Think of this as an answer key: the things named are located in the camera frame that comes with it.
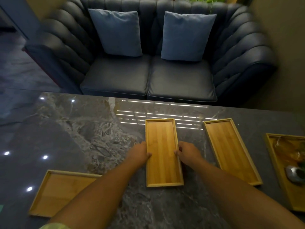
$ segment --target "table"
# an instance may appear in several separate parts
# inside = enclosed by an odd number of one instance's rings
[[[202,121],[233,118],[264,182],[258,189],[285,205],[264,134],[304,135],[292,113],[43,92],[0,155],[1,227],[42,226],[47,219],[27,212],[48,169],[104,174],[145,140],[145,119],[153,118],[175,118],[178,140],[214,165]],[[146,188],[141,168],[110,228],[228,228],[199,177],[182,169],[184,186]]]

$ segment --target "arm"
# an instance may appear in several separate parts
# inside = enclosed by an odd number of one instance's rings
[[[199,174],[233,228],[305,228],[302,221],[261,191],[210,165],[193,144],[180,141],[179,150],[175,154]]]
[[[115,214],[130,178],[150,156],[146,153],[145,142],[136,144],[120,165],[83,189],[48,223],[62,223],[71,229],[105,228]]]

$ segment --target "bamboo tray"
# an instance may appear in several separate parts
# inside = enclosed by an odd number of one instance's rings
[[[178,139],[174,119],[146,120],[147,152],[152,156],[146,163],[146,186],[184,185],[181,163],[174,154]]]
[[[284,191],[284,194],[286,196],[288,208],[294,211],[305,212],[305,185],[293,184],[287,179],[284,170],[285,164],[273,149],[273,141],[279,138],[280,136],[285,136],[285,135],[267,133],[265,136],[265,140],[272,160],[272,164],[275,169],[276,175],[278,177],[280,187]],[[293,140],[290,141],[293,144],[299,143],[300,141],[305,141],[304,136],[291,136],[291,137],[295,138],[295,141]]]
[[[48,170],[29,210],[30,215],[53,217],[101,175]]]
[[[205,121],[204,126],[221,169],[252,186],[263,184],[231,118]]]

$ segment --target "marble floor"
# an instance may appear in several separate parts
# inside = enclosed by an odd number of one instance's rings
[[[0,32],[0,149],[4,149],[42,91],[61,92],[22,51],[24,44],[25,39],[17,32]]]

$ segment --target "blue-gray pillow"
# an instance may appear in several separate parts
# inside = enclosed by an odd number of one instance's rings
[[[165,11],[161,58],[201,61],[216,14],[177,14]]]
[[[116,12],[88,9],[105,53],[138,57],[142,55],[137,11]]]

